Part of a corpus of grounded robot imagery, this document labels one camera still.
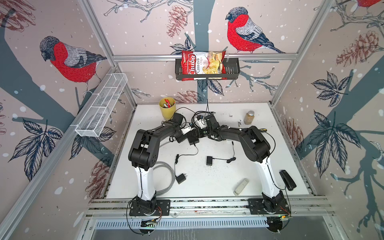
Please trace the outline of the black ribbed power brick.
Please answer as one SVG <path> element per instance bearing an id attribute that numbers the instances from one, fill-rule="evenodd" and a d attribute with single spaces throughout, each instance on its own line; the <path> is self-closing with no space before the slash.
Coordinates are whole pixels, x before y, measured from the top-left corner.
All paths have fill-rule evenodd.
<path id="1" fill-rule="evenodd" d="M 187 133 L 187 139 L 190 145 L 195 145 L 200 142 L 199 131 L 194 129 Z"/>

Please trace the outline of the black wall plug adapter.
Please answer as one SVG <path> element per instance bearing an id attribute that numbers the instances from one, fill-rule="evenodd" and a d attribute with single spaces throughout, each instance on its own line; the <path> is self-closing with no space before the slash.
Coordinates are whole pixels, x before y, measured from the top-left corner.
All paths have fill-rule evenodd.
<path id="1" fill-rule="evenodd" d="M 179 158 L 181 157 L 190 157 L 190 156 L 196 156 L 198 153 L 199 153 L 199 149 L 197 148 L 197 146 L 194 144 L 194 147 L 196 148 L 197 152 L 195 154 L 177 154 L 176 155 L 176 158 L 175 158 L 175 162 L 174 162 L 174 173 L 175 173 L 175 178 L 176 178 L 176 181 L 177 183 L 180 185 L 181 183 L 183 183 L 187 177 L 185 174 L 180 174 L 180 175 L 176 175 L 177 173 L 177 170 L 176 170 L 176 164 L 179 162 Z"/>

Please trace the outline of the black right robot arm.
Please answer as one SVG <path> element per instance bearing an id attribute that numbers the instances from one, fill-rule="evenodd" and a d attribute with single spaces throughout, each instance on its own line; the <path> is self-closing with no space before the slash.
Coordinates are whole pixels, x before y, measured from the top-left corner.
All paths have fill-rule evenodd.
<path id="1" fill-rule="evenodd" d="M 273 212 L 284 201 L 283 190 L 276 184 L 271 167 L 271 146 L 262 134 L 262 130 L 255 126 L 248 128 L 231 128 L 220 125 L 213 114 L 193 118 L 193 123 L 202 129 L 208 138 L 215 141 L 231 140 L 239 142 L 246 157 L 257 166 L 262 184 L 264 208 Z"/>

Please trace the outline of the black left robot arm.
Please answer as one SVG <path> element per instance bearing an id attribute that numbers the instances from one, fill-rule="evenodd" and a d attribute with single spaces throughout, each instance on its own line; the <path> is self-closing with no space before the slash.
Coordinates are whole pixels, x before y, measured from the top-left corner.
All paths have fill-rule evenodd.
<path id="1" fill-rule="evenodd" d="M 138 202 L 149 204 L 156 200 L 153 167 L 159 157 L 160 143 L 167 138 L 178 143 L 183 142 L 187 138 L 187 134 L 182 131 L 184 120 L 183 115 L 175 113 L 170 120 L 163 122 L 159 127 L 137 131 L 128 159 L 137 173 Z"/>

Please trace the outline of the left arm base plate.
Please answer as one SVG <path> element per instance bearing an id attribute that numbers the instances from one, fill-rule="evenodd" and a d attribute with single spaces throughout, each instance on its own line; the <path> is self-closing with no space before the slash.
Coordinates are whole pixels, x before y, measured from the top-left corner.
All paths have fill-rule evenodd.
<path id="1" fill-rule="evenodd" d="M 130 217 L 151 217 L 151 216 L 168 216 L 170 214 L 171 201 L 170 200 L 157 200 L 154 197 L 150 201 L 145 201 L 139 197 L 131 200 L 128 207 Z"/>

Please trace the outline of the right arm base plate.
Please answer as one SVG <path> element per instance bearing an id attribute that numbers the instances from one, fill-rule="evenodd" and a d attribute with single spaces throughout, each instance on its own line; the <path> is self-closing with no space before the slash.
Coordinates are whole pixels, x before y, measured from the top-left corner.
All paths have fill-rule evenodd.
<path id="1" fill-rule="evenodd" d="M 248 207 L 251 215 L 289 215 L 291 209 L 285 198 L 276 201 L 264 199 L 248 199 Z"/>

